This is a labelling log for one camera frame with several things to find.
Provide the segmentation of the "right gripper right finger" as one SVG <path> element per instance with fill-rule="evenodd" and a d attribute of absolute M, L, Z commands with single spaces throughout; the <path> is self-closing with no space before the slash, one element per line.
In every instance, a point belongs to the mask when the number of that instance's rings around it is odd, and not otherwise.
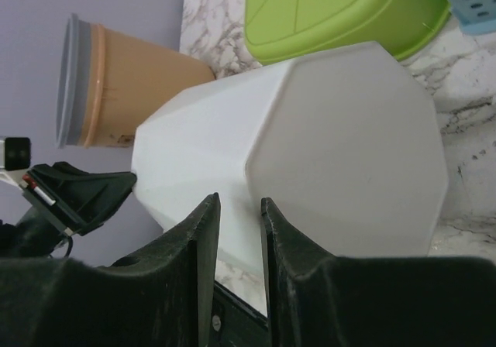
<path fill-rule="evenodd" d="M 334 256 L 261 201 L 274 346 L 493 346 L 495 266 L 477 257 Z"/>

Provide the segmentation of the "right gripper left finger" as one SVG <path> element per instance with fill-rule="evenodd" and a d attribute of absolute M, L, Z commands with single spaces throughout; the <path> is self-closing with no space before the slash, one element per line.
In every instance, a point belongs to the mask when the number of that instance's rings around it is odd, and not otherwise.
<path fill-rule="evenodd" d="M 108 267 L 75 259 L 1 262 L 3 346 L 206 346 L 221 204 Z"/>

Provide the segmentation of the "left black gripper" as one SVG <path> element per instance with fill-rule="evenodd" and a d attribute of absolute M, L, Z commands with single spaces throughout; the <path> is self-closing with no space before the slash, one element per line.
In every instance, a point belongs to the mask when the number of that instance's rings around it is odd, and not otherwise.
<path fill-rule="evenodd" d="M 1 221 L 1 258 L 51 257 L 72 238 L 102 226 L 132 192 L 132 172 L 89 173 L 57 162 L 38 164 L 22 176 L 22 195 L 30 208 L 11 225 Z"/>

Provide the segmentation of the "orange capybara bucket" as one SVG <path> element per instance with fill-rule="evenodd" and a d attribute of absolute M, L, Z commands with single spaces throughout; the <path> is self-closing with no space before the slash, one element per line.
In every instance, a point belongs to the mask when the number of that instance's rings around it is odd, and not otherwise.
<path fill-rule="evenodd" d="M 136 128 L 181 91 L 215 79 L 206 63 L 91 24 L 81 146 L 127 147 Z"/>

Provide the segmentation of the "grey round bucket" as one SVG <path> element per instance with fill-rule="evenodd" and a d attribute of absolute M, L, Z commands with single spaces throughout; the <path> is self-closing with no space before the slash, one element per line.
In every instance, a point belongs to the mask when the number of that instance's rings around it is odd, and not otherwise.
<path fill-rule="evenodd" d="M 58 83 L 55 142 L 76 146 L 82 135 L 91 66 L 91 25 L 73 13 L 65 29 Z"/>

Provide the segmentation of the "white octagonal bin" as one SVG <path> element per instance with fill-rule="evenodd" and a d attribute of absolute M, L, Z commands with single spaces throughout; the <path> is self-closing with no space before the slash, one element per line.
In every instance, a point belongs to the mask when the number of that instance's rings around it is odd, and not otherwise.
<path fill-rule="evenodd" d="M 425 256 L 449 184 L 432 96 L 377 43 L 182 91 L 136 130 L 132 169 L 164 229 L 218 193 L 218 257 L 256 275 L 263 198 L 333 254 Z"/>

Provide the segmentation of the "green plastic tray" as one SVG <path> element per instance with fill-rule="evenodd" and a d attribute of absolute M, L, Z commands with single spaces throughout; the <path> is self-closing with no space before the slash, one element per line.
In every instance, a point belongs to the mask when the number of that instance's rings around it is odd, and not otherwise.
<path fill-rule="evenodd" d="M 244 41 L 263 65 L 369 41 L 404 60 L 449 17 L 447 0 L 245 0 Z"/>

